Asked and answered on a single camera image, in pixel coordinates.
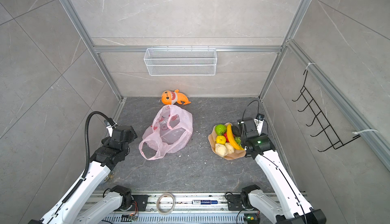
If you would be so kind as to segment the dark avocado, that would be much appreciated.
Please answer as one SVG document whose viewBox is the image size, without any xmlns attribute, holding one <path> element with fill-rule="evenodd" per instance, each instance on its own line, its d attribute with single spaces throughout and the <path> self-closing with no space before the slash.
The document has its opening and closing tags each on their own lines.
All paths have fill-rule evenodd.
<svg viewBox="0 0 390 224">
<path fill-rule="evenodd" d="M 233 133 L 234 137 L 241 136 L 241 130 L 237 126 L 233 125 L 233 126 L 231 126 L 231 128 L 232 128 L 232 133 Z"/>
</svg>

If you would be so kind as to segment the banana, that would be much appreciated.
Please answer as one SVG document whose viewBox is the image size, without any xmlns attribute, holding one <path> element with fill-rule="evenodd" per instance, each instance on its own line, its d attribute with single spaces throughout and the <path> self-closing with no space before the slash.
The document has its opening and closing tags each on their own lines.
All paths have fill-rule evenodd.
<svg viewBox="0 0 390 224">
<path fill-rule="evenodd" d="M 228 138 L 228 141 L 229 143 L 236 149 L 236 150 L 244 150 L 236 141 L 235 141 L 235 137 L 233 135 L 233 131 L 232 131 L 232 125 L 230 123 L 228 123 L 226 125 L 226 135 L 227 135 L 227 138 Z"/>
</svg>

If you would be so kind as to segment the red fruit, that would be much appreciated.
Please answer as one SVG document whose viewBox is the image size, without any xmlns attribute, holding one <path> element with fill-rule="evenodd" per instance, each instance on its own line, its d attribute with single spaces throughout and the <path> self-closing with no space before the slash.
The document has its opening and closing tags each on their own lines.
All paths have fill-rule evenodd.
<svg viewBox="0 0 390 224">
<path fill-rule="evenodd" d="M 229 139 L 228 139 L 227 133 L 224 133 L 224 137 L 225 137 L 225 139 L 226 139 L 226 142 L 229 142 Z"/>
</svg>

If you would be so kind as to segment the pale round fruit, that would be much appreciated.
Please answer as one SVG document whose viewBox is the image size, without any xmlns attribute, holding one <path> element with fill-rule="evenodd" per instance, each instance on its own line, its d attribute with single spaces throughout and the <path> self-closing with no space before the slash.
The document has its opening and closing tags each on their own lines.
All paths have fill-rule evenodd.
<svg viewBox="0 0 390 224">
<path fill-rule="evenodd" d="M 218 155 L 218 156 L 220 156 L 220 157 L 222 157 L 222 158 L 224 158 L 225 156 L 227 156 L 227 151 L 226 151 L 226 147 L 225 147 L 225 145 L 221 145 L 221 144 L 215 144 L 215 153 Z"/>
<path fill-rule="evenodd" d="M 225 147 L 226 147 L 227 155 L 233 154 L 235 152 L 235 148 L 230 143 L 226 143 Z"/>
</svg>

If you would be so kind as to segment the green round guava fruit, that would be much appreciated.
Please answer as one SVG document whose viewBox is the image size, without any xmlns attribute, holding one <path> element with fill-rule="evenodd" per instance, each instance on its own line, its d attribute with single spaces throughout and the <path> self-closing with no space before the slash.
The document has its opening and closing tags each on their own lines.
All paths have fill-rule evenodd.
<svg viewBox="0 0 390 224">
<path fill-rule="evenodd" d="M 227 128 L 224 124 L 218 124 L 215 126 L 215 132 L 218 136 L 223 136 L 227 131 Z"/>
</svg>

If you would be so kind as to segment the yellow bell pepper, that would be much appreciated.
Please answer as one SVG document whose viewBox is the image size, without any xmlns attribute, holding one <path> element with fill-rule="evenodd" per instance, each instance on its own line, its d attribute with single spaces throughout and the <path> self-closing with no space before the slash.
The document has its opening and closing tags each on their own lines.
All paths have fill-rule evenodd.
<svg viewBox="0 0 390 224">
<path fill-rule="evenodd" d="M 223 136 L 223 135 L 217 136 L 216 139 L 215 139 L 215 143 L 216 144 L 225 145 L 226 144 L 226 137 Z"/>
</svg>

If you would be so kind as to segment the pink plastic bag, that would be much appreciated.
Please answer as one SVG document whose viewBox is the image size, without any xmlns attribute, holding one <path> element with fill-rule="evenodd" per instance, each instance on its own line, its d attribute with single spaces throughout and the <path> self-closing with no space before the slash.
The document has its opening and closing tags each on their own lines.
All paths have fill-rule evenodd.
<svg viewBox="0 0 390 224">
<path fill-rule="evenodd" d="M 148 161 L 162 159 L 168 153 L 176 153 L 184 148 L 193 134 L 193 115 L 176 105 L 163 106 L 146 129 L 139 144 L 142 157 Z M 155 151 L 147 158 L 143 146 L 146 144 Z"/>
</svg>

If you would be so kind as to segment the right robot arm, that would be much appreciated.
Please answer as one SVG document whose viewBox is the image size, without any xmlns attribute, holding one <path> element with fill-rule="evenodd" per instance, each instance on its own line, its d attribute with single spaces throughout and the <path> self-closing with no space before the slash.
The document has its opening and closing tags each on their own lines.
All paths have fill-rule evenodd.
<svg viewBox="0 0 390 224">
<path fill-rule="evenodd" d="M 260 166 L 270 182 L 278 202 L 267 196 L 258 186 L 251 185 L 241 191 L 242 206 L 257 209 L 274 224 L 325 224 L 322 210 L 314 209 L 298 190 L 284 168 L 276 147 L 262 133 L 263 120 L 244 118 L 238 121 L 241 146 L 246 157 Z"/>
</svg>

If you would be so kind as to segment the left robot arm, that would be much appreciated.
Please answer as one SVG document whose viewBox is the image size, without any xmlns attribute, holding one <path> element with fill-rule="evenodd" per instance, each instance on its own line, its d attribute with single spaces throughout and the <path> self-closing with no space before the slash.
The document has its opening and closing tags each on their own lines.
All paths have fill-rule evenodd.
<svg viewBox="0 0 390 224">
<path fill-rule="evenodd" d="M 106 195 L 82 211 L 94 190 L 129 154 L 129 144 L 137 138 L 132 126 L 117 126 L 102 140 L 102 147 L 92 155 L 88 168 L 72 188 L 40 220 L 30 224 L 97 224 L 115 210 L 128 210 L 134 204 L 131 190 L 117 185 Z"/>
</svg>

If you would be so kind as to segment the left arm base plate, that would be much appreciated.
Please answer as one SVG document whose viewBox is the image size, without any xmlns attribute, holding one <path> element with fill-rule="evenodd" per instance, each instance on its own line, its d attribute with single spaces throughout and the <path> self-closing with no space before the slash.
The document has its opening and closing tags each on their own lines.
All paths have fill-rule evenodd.
<svg viewBox="0 0 390 224">
<path fill-rule="evenodd" d="M 128 208 L 121 209 L 121 211 L 146 211 L 149 195 L 133 195 L 133 201 Z"/>
</svg>

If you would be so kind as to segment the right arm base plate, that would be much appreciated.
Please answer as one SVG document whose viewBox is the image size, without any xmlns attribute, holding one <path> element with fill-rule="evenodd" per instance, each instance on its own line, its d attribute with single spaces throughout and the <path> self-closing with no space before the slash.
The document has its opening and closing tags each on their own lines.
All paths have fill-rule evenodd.
<svg viewBox="0 0 390 224">
<path fill-rule="evenodd" d="M 227 192 L 224 194 L 224 197 L 230 211 L 253 210 L 262 212 L 250 204 L 248 193 L 241 192 L 240 194 L 233 194 L 232 192 Z"/>
</svg>

